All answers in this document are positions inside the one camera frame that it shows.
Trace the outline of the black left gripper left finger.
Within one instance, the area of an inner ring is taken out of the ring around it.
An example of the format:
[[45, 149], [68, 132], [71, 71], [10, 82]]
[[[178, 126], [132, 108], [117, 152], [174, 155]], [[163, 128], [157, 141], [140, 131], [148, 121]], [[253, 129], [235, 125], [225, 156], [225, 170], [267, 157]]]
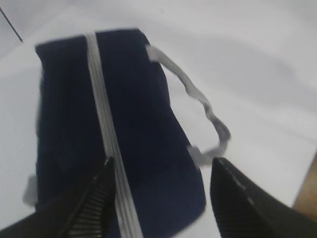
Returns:
[[32, 215], [4, 228], [2, 238], [105, 238], [114, 216], [113, 158]]

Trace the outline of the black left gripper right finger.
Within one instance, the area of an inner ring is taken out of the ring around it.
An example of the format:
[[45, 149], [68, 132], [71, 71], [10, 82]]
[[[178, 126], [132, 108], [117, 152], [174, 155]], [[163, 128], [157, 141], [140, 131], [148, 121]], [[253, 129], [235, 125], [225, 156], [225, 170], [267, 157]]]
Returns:
[[265, 192], [226, 158], [214, 158], [211, 205], [223, 238], [315, 238], [317, 224]]

